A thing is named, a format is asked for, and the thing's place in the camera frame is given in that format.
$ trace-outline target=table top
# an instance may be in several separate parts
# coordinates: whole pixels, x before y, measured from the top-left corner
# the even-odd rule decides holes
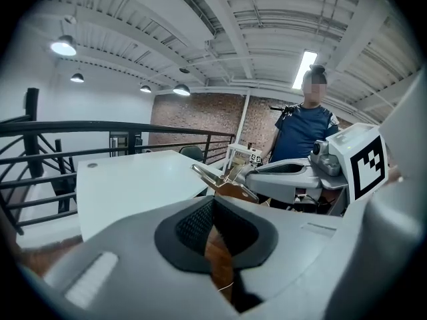
[[[222,174],[175,151],[79,162],[77,204],[83,240],[124,217],[195,197],[207,185],[190,169],[194,163]]]
[[[239,145],[238,143],[231,143],[230,145],[228,145],[228,147],[230,149],[239,151],[240,153],[261,155],[261,151],[259,149],[248,149],[248,146]]]

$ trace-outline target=lamp shade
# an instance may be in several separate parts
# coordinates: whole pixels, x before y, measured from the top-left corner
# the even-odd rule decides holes
[[[148,85],[143,85],[140,90],[144,93],[151,93],[151,88]]]
[[[85,81],[83,78],[83,75],[81,73],[75,73],[71,76],[70,81],[76,82],[76,83],[82,83]]]
[[[51,44],[51,49],[62,56],[74,56],[77,53],[77,43],[72,36],[62,35]]]
[[[173,88],[173,92],[178,95],[189,96],[189,87],[185,84],[178,84]]]

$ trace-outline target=wooden floor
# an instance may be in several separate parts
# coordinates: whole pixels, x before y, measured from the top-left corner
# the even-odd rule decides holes
[[[18,254],[18,260],[42,277],[58,259],[81,242],[81,237],[76,237],[41,249],[22,251]],[[218,289],[233,282],[232,257],[215,227],[209,234],[205,257],[211,262],[211,278]],[[220,291],[228,301],[231,300],[232,287]]]

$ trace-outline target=person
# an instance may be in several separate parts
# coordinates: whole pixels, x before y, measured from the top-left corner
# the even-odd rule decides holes
[[[326,96],[325,68],[310,65],[304,75],[302,91],[304,102],[288,107],[291,113],[282,113],[273,136],[261,153],[264,160],[273,151],[270,162],[308,157],[316,140],[325,140],[338,132],[337,117],[321,106]]]

